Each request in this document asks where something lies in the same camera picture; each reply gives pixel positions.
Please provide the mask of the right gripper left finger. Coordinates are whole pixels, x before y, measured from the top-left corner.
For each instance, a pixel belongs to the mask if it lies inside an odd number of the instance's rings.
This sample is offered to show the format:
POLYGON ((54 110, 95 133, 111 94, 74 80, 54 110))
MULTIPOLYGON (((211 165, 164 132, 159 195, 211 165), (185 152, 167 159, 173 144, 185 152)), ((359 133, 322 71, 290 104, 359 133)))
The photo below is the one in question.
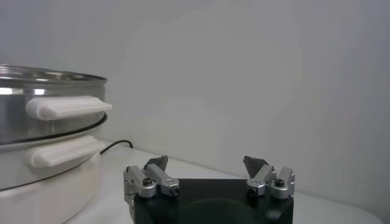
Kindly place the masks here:
POLYGON ((128 166, 123 172, 126 203, 161 200, 175 203, 180 196, 180 181, 166 173, 167 155, 151 158, 143 167, 128 166))

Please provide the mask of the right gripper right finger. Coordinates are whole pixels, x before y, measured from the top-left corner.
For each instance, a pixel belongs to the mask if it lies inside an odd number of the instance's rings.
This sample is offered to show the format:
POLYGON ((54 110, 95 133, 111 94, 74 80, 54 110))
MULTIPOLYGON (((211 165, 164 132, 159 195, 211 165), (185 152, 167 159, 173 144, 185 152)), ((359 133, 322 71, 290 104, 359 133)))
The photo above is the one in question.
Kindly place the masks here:
POLYGON ((249 179, 246 181, 247 195, 258 198, 270 194, 272 198, 284 200, 294 196, 295 173, 289 167, 282 167, 279 173, 264 159, 245 156, 243 163, 249 179))

